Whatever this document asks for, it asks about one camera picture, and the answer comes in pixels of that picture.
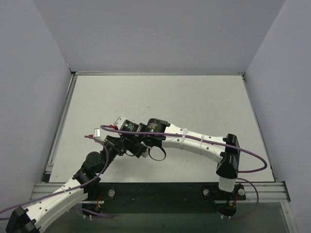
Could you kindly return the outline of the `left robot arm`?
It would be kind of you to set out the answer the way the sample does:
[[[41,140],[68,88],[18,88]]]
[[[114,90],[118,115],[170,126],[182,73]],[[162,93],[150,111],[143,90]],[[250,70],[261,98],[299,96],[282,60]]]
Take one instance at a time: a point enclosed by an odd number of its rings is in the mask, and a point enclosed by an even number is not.
[[[52,194],[36,199],[35,204],[25,209],[18,206],[8,220],[5,228],[7,233],[43,233],[79,202],[99,196],[99,176],[116,156],[125,152],[125,147],[120,137],[107,136],[104,141],[91,136],[87,138],[100,143],[103,146],[102,151],[90,152],[73,177]]]

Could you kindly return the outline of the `white remote control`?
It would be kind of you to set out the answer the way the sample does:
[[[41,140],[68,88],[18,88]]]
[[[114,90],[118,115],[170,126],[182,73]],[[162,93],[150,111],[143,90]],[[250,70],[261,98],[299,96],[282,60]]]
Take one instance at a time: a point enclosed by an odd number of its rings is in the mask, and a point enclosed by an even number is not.
[[[143,157],[143,158],[146,158],[146,157],[148,157],[148,156],[149,156],[148,151],[145,151],[145,152],[142,153],[142,155],[141,155],[141,157]]]

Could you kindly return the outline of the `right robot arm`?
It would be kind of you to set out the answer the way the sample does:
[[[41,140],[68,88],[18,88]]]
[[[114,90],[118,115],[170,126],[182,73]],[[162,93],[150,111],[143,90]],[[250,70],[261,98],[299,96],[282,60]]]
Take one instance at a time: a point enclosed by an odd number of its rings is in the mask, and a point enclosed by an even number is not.
[[[231,193],[238,176],[240,152],[237,137],[213,137],[179,128],[164,120],[152,118],[145,125],[136,124],[127,118],[119,117],[114,126],[120,135],[135,144],[141,143],[148,151],[157,147],[172,148],[204,156],[217,163],[218,188]]]

